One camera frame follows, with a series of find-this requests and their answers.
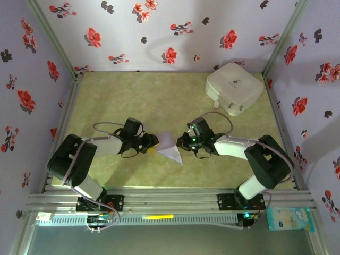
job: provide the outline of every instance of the wall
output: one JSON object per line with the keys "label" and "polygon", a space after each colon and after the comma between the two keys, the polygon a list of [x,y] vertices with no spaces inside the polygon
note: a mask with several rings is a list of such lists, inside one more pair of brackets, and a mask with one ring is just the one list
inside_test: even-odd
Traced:
{"label": "wall", "polygon": [[267,75],[334,254],[340,254],[339,11],[337,0],[311,1]]}
{"label": "wall", "polygon": [[0,16],[3,255],[9,253],[28,195],[40,192],[71,76],[23,0],[2,1]]}
{"label": "wall", "polygon": [[296,0],[38,0],[77,72],[264,70]]}

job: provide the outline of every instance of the small packet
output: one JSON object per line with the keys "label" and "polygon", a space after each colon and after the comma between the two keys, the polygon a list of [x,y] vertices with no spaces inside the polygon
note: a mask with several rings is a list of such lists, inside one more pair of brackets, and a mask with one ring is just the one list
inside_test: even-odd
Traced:
{"label": "small packet", "polygon": [[269,207],[267,220],[269,230],[315,231],[308,207]]}

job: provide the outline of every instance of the red flower pattern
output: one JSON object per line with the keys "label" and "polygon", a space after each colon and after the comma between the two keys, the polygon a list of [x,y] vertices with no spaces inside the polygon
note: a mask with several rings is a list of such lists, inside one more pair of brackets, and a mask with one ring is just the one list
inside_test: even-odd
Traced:
{"label": "red flower pattern", "polygon": [[271,89],[272,83],[273,83],[273,80],[272,80],[272,79],[268,80],[268,88],[269,88],[269,89]]}
{"label": "red flower pattern", "polygon": [[325,194],[327,197],[331,198],[332,197],[332,193],[329,190],[325,191]]}
{"label": "red flower pattern", "polygon": [[24,34],[22,36],[22,38],[23,38],[23,43],[24,44],[29,44],[30,43],[30,38],[26,34]]}
{"label": "red flower pattern", "polygon": [[29,38],[28,36],[31,33],[33,33],[33,28],[31,27],[31,24],[28,23],[25,20],[25,18],[22,18],[21,25],[25,30],[25,34],[22,36],[22,39],[23,39],[23,43],[25,44],[26,49],[30,48],[33,54],[37,53],[36,51],[37,39],[34,36],[32,36],[31,38]]}
{"label": "red flower pattern", "polygon": [[87,39],[89,46],[94,46],[96,48],[101,47],[101,36],[95,29],[89,28],[87,32]]}
{"label": "red flower pattern", "polygon": [[289,47],[287,50],[285,57],[286,65],[289,66],[290,62],[292,62],[296,57],[296,51],[298,50],[298,46],[294,45],[293,47]]}
{"label": "red flower pattern", "polygon": [[275,35],[271,37],[261,36],[259,38],[259,41],[261,42],[260,45],[263,46],[267,44],[277,44],[279,37],[280,35],[278,33],[276,33]]}
{"label": "red flower pattern", "polygon": [[17,81],[17,77],[13,77],[10,74],[10,80],[8,81],[8,83],[6,84],[6,88],[14,90],[15,87],[15,82]]}
{"label": "red flower pattern", "polygon": [[174,32],[174,35],[178,36],[178,35],[182,35],[184,33],[193,33],[193,29],[189,30],[189,26],[191,26],[191,22],[187,21],[184,25],[176,25],[176,24],[172,24],[170,26],[170,29]]}
{"label": "red flower pattern", "polygon": [[337,81],[340,78],[340,64],[337,64],[330,70],[330,80],[332,82]]}
{"label": "red flower pattern", "polygon": [[142,12],[142,21],[148,21],[148,19],[151,17],[151,14],[149,11]]}
{"label": "red flower pattern", "polygon": [[10,149],[10,151],[14,150],[14,145],[15,145],[15,137],[17,136],[19,129],[16,127],[14,129],[14,132],[12,131],[11,126],[7,126],[5,128],[6,131],[6,139],[5,143],[1,144],[1,152],[5,153]]}
{"label": "red flower pattern", "polygon": [[338,217],[340,218],[340,210],[335,206],[335,203],[332,200],[332,193],[329,190],[325,190],[325,196],[322,197],[322,201],[325,204],[327,210],[329,211],[330,220],[332,222],[336,221],[335,215],[338,215]]}
{"label": "red flower pattern", "polygon": [[340,165],[335,166],[334,173],[337,175],[338,180],[340,180]]}
{"label": "red flower pattern", "polygon": [[47,61],[49,76],[56,82],[59,78],[59,72],[52,61]]}
{"label": "red flower pattern", "polygon": [[298,114],[301,114],[306,110],[307,103],[308,103],[308,98],[306,98],[306,97],[303,97],[303,98],[297,97],[296,98],[294,104],[292,104],[293,113],[294,113],[295,117]]}
{"label": "red flower pattern", "polygon": [[119,64],[119,63],[122,63],[122,62],[128,63],[129,60],[128,59],[124,59],[125,57],[126,57],[125,54],[122,53],[121,55],[119,55],[117,57],[109,56],[108,59],[113,61],[113,64]]}
{"label": "red flower pattern", "polygon": [[76,71],[77,74],[84,74],[84,73],[87,73],[87,72],[93,72],[93,71],[89,70],[89,67],[90,67],[89,65],[86,65],[84,67],[75,66],[74,70]]}
{"label": "red flower pattern", "polygon": [[21,109],[28,112],[28,114],[31,114],[31,112],[36,108],[36,102],[31,99],[31,95],[27,91],[18,90],[18,96]]}
{"label": "red flower pattern", "polygon": [[142,4],[135,4],[133,8],[136,12],[142,12],[143,11]]}
{"label": "red flower pattern", "polygon": [[36,49],[38,47],[37,40],[34,36],[32,36],[32,38],[31,38],[31,45],[34,49]]}
{"label": "red flower pattern", "polygon": [[320,85],[326,85],[329,78],[327,75],[323,74],[318,81]]}
{"label": "red flower pattern", "polygon": [[1,145],[1,152],[3,152],[3,153],[6,152],[6,145],[5,144]]}
{"label": "red flower pattern", "polygon": [[236,32],[232,29],[228,34],[225,35],[223,39],[224,48],[231,49],[233,48],[233,43],[236,42],[237,35]]}
{"label": "red flower pattern", "polygon": [[302,136],[302,138],[306,138],[306,137],[308,136],[307,130],[303,130],[303,131],[301,132],[301,136]]}
{"label": "red flower pattern", "polygon": [[307,164],[307,160],[302,156],[300,146],[296,146],[295,151],[294,157],[299,163],[300,170],[303,170],[303,167]]}
{"label": "red flower pattern", "polygon": [[56,135],[56,133],[57,133],[57,128],[55,127],[55,128],[53,128],[53,129],[51,129],[50,131],[51,131],[52,141],[54,141],[55,135]]}
{"label": "red flower pattern", "polygon": [[29,173],[24,173],[23,174],[23,183],[21,184],[21,186],[23,187],[23,188],[25,188],[26,186],[28,186],[28,183],[29,183],[29,177],[31,176],[31,173],[29,172]]}
{"label": "red flower pattern", "polygon": [[330,65],[329,62],[327,62],[327,63],[324,64],[323,70],[324,70],[325,73],[328,73],[328,71],[329,71],[331,68],[332,68],[332,66]]}
{"label": "red flower pattern", "polygon": [[158,3],[155,0],[146,0],[145,7],[151,10],[155,10],[157,4]]}
{"label": "red flower pattern", "polygon": [[166,50],[165,53],[163,53],[162,55],[162,59],[164,60],[163,63],[175,64],[176,58],[177,58],[177,52],[172,47]]}
{"label": "red flower pattern", "polygon": [[22,25],[22,27],[24,28],[25,33],[26,33],[27,35],[30,35],[31,33],[33,33],[33,28],[32,28],[32,26],[31,26],[31,24],[28,23],[28,22],[25,20],[25,18],[22,18],[22,20],[21,20],[21,25]]}

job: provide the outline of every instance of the metal frame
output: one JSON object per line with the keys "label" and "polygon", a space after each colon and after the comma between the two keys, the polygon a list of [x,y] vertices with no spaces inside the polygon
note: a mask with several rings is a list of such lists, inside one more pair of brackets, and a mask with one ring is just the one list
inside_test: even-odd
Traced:
{"label": "metal frame", "polygon": [[[257,213],[253,210],[220,211],[217,194],[233,193],[234,189],[212,188],[117,188],[108,190],[108,194],[124,195],[122,215],[149,214],[225,214]],[[275,189],[271,190],[271,205],[278,207],[309,207],[316,204],[308,190]],[[28,199],[27,209],[40,209],[51,213],[76,213],[78,195],[67,188],[32,194]],[[267,203],[269,195],[264,194]]]}
{"label": "metal frame", "polygon": [[[26,1],[42,24],[53,46],[61,56],[61,59],[65,62],[67,68],[74,77],[72,65],[51,29],[46,17],[41,11],[37,0]],[[287,39],[290,30],[295,26],[297,19],[301,16],[301,13],[309,2],[310,0],[301,0],[298,2],[295,12],[286,26],[281,40],[265,68],[264,75],[268,73],[275,57],[282,48],[285,39]],[[78,80],[74,79],[73,84],[70,87],[67,103],[65,104],[64,112],[58,126],[59,136],[53,144],[50,156],[55,152],[66,135],[66,130],[69,125],[75,100],[80,89],[81,78],[82,77],[80,76],[78,77]],[[270,97],[269,99],[271,106],[274,109],[275,106],[273,106],[273,99]],[[284,122],[279,121],[279,117],[276,115],[275,118],[283,139],[284,148],[289,154],[291,154],[293,147],[289,138],[287,138],[286,134],[283,133],[283,129],[285,127],[280,126],[279,124]],[[315,232],[309,232],[311,246],[315,254],[327,255],[327,242],[325,240],[324,231],[321,227],[321,217],[316,210],[316,204],[310,191],[307,189],[306,185],[304,185],[302,177],[296,175],[294,178],[297,188],[302,190],[271,190],[273,195],[271,205],[280,207],[309,207],[312,211],[315,223],[314,226],[316,228]],[[78,214],[75,212],[78,196],[67,188],[59,185],[51,185],[51,182],[52,177],[47,176],[46,182],[44,182],[44,186],[41,189],[42,194],[30,195],[26,213],[23,216],[19,232],[20,234],[15,240],[15,245],[11,250],[11,254],[23,255],[27,254],[29,251],[29,244],[32,240],[35,227],[38,225],[35,219],[39,211],[52,212],[55,217],[62,217],[65,215],[69,215],[71,217],[77,215],[84,216],[84,214]],[[125,196],[124,208],[121,213],[125,218],[135,218],[136,216],[142,216],[145,214],[176,214],[184,215],[184,217],[187,215],[191,218],[195,218],[201,217],[202,215],[208,215],[209,217],[224,216],[227,214],[230,216],[235,215],[237,211],[219,211],[216,196],[219,193],[232,192],[233,189],[117,188],[109,190],[108,194],[122,194]],[[265,194],[263,195],[263,198],[267,203],[269,196]],[[214,221],[208,221],[208,224],[214,224]]]}

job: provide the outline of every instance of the cable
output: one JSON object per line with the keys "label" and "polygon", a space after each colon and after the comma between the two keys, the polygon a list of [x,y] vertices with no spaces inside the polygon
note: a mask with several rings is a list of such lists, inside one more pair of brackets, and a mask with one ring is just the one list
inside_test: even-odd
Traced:
{"label": "cable", "polygon": [[243,227],[239,227],[239,226],[234,226],[234,225],[229,225],[229,224],[222,224],[222,223],[211,223],[209,225],[212,225],[212,226],[219,226],[219,227],[227,227],[227,228],[232,228],[234,230],[243,230],[244,228]]}
{"label": "cable", "polygon": [[220,113],[220,112],[206,112],[206,113],[203,113],[200,117],[203,117],[203,116],[205,116],[207,114],[210,114],[210,113],[216,113],[216,114],[222,115],[223,117],[225,117],[229,121],[229,123],[230,123],[230,130],[225,133],[226,135],[230,134],[233,131],[234,125],[233,125],[232,121],[230,120],[230,118],[227,115],[225,115],[223,113]]}
{"label": "cable", "polygon": [[122,158],[133,158],[133,157],[137,156],[137,155],[139,154],[139,152],[136,153],[135,155],[128,156],[128,157],[123,157],[123,154],[124,154],[124,153],[121,153],[121,157],[122,157]]}
{"label": "cable", "polygon": [[97,122],[97,123],[93,124],[92,127],[93,127],[94,130],[101,132],[101,133],[109,134],[109,135],[112,135],[112,134],[96,128],[96,126],[100,125],[100,124],[113,124],[113,125],[118,125],[118,126],[124,126],[123,124],[115,123],[115,122]]}
{"label": "cable", "polygon": [[[98,202],[98,201],[95,201],[94,199],[89,198],[89,197],[83,195],[82,193],[80,193],[78,190],[76,190],[76,189],[75,189],[74,187],[72,187],[72,186],[71,186],[70,188],[71,188],[71,190],[73,190],[75,193],[77,193],[77,194],[80,195],[81,197],[85,198],[86,200],[88,200],[88,201],[90,201],[90,202],[92,202],[92,203],[95,203],[96,205],[106,207],[106,208],[108,208],[108,209],[114,211],[114,212],[118,215],[116,221],[112,222],[110,225],[101,227],[100,230],[105,230],[105,229],[107,229],[107,228],[109,228],[109,227],[112,227],[113,225],[116,225],[116,224],[121,220],[121,215],[119,214],[119,212],[118,212],[114,207],[109,206],[109,205],[104,204],[104,203],[101,203],[101,202]],[[100,232],[100,230],[98,230],[98,229],[96,230],[95,228],[90,228],[89,225],[87,225],[87,228],[90,229],[91,231]]]}
{"label": "cable", "polygon": [[209,157],[198,157],[198,156],[197,156],[197,152],[198,152],[198,151],[194,151],[195,157],[197,157],[198,159],[205,159],[205,158],[210,158],[210,157],[211,157],[211,150],[210,150],[210,149],[209,149],[209,153],[210,153]]}
{"label": "cable", "polygon": [[268,195],[269,195],[269,201],[268,201],[268,203],[267,203],[266,209],[263,211],[261,217],[260,217],[257,221],[255,221],[254,224],[253,224],[252,226],[249,226],[248,229],[253,228],[256,224],[258,224],[258,223],[262,220],[262,218],[265,217],[265,215],[266,215],[266,213],[267,213],[267,210],[268,210],[268,207],[270,206],[270,203],[271,203],[271,193],[269,193],[269,192],[267,192],[267,191],[264,191],[264,192],[262,192],[262,194],[268,194]]}

